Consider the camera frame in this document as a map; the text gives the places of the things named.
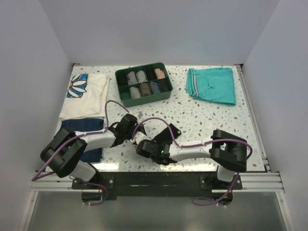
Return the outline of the black underwear beige waistband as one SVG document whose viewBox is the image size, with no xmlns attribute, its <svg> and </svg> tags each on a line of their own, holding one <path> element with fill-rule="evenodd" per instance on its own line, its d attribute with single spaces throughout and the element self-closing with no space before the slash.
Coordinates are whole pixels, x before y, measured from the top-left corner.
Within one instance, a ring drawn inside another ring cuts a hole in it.
<svg viewBox="0 0 308 231">
<path fill-rule="evenodd" d="M 172 123 L 170 123 L 169 126 L 175 139 L 181 135 L 181 130 L 179 130 L 176 126 L 174 126 Z M 161 131 L 158 135 L 156 135 L 153 140 L 157 143 L 173 142 L 168 127 Z"/>
</svg>

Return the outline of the navy blue garment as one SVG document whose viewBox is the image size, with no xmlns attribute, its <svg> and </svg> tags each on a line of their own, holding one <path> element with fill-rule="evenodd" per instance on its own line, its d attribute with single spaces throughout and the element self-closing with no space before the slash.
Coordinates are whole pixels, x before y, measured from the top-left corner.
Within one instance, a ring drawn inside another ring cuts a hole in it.
<svg viewBox="0 0 308 231">
<path fill-rule="evenodd" d="M 90 132 L 103 129 L 104 120 L 102 118 L 82 118 L 59 121 L 56 128 L 57 134 L 63 128 L 70 128 L 73 131 Z M 101 161 L 103 149 L 93 149 L 82 154 L 80 160 L 85 163 L 98 163 Z"/>
</svg>

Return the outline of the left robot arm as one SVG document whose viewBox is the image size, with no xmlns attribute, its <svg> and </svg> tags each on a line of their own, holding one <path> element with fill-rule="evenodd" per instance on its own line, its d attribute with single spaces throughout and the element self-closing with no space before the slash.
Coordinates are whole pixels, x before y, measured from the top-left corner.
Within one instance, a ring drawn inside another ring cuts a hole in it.
<svg viewBox="0 0 308 231">
<path fill-rule="evenodd" d="M 71 176 L 81 179 L 89 189 L 100 183 L 98 170 L 89 163 L 81 161 L 84 152 L 99 148 L 112 148 L 131 139 L 138 120 L 126 114 L 115 127 L 98 131 L 75 132 L 64 128 L 44 148 L 40 158 L 58 177 Z"/>
</svg>

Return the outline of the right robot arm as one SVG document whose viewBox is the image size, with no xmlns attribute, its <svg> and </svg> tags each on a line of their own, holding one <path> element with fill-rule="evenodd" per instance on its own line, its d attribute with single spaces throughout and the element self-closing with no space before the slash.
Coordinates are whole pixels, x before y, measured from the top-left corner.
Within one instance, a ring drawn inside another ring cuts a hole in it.
<svg viewBox="0 0 308 231">
<path fill-rule="evenodd" d="M 158 142 L 138 131 L 133 142 L 137 145 L 138 155 L 159 165 L 167 166 L 187 159 L 212 159 L 218 164 L 214 183 L 220 189 L 226 189 L 231 184 L 235 173 L 247 170 L 247 150 L 252 149 L 246 140 L 219 129 L 213 131 L 208 141 Z"/>
</svg>

